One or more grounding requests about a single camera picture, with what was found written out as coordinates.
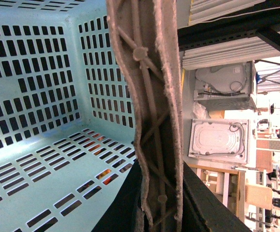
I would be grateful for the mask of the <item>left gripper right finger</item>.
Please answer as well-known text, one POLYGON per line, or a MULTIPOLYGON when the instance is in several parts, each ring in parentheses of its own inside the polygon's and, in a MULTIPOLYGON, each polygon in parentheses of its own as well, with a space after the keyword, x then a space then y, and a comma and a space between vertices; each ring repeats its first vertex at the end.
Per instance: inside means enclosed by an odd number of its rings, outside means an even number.
POLYGON ((183 164, 183 232, 249 232, 196 173, 183 164))

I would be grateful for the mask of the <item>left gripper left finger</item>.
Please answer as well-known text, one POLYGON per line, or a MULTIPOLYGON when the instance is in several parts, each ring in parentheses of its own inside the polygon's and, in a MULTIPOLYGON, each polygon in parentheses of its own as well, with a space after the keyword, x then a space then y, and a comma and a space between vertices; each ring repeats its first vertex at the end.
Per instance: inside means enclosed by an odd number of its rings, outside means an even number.
POLYGON ((131 167, 115 199, 92 229, 93 232, 145 232, 141 209, 142 171, 138 161, 131 167))

